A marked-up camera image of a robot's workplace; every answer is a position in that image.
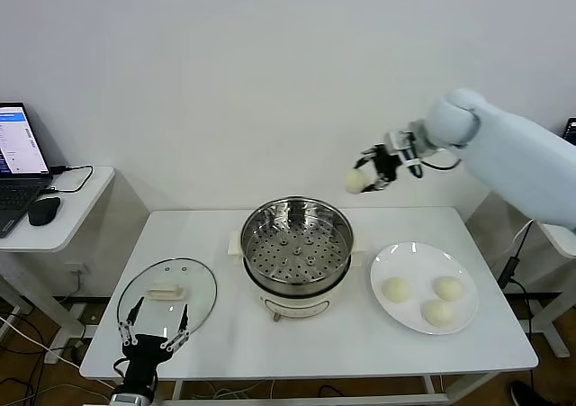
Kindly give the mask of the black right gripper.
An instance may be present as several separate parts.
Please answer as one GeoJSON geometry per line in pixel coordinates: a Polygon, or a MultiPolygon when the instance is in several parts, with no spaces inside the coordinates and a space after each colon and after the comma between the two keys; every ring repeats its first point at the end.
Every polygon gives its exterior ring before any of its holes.
{"type": "Polygon", "coordinates": [[[384,144],[377,144],[362,151],[354,168],[363,167],[369,162],[374,163],[378,177],[363,188],[363,193],[382,191],[397,179],[397,169],[401,166],[401,159],[397,154],[389,154],[384,144]]]}

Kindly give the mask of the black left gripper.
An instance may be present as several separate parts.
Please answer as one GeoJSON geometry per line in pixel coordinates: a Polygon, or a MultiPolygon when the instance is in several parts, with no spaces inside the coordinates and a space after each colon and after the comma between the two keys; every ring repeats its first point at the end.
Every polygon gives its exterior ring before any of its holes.
{"type": "Polygon", "coordinates": [[[136,322],[144,297],[135,301],[120,299],[117,305],[117,329],[121,350],[128,367],[121,384],[122,392],[154,392],[158,385],[158,366],[168,361],[190,337],[188,305],[184,306],[176,334],[171,338],[138,334],[136,322]]]}

